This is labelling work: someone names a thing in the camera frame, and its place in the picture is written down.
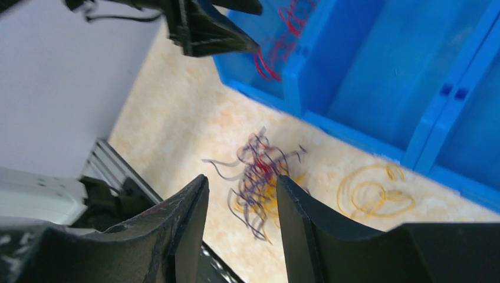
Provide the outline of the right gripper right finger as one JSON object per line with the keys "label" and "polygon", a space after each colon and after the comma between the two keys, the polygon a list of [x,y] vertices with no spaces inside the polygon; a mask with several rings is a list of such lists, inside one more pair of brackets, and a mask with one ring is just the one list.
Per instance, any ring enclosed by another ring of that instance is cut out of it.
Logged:
{"label": "right gripper right finger", "polygon": [[498,282],[498,223],[358,223],[277,180],[289,282]]}

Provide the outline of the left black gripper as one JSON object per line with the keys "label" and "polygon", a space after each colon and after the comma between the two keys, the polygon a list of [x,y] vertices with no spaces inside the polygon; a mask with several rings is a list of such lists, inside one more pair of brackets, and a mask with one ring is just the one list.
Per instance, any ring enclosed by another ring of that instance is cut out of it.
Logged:
{"label": "left black gripper", "polygon": [[162,1],[169,39],[188,57],[256,52],[259,44],[215,7],[261,15],[259,0]]}

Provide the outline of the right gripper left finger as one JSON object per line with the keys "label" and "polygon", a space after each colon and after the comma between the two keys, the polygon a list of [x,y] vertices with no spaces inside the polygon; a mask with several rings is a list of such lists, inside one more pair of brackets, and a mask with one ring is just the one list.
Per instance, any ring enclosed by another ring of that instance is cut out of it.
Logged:
{"label": "right gripper left finger", "polygon": [[195,282],[209,182],[102,233],[77,235],[47,221],[1,225],[2,282]]}

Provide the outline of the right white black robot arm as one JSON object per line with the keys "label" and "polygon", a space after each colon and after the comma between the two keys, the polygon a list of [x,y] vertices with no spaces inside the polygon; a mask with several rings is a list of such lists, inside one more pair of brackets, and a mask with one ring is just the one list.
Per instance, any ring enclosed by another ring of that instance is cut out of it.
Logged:
{"label": "right white black robot arm", "polygon": [[[498,223],[355,222],[277,180],[289,282],[498,282]],[[208,210],[199,175],[151,205],[102,180],[1,170],[2,282],[195,282]]]}

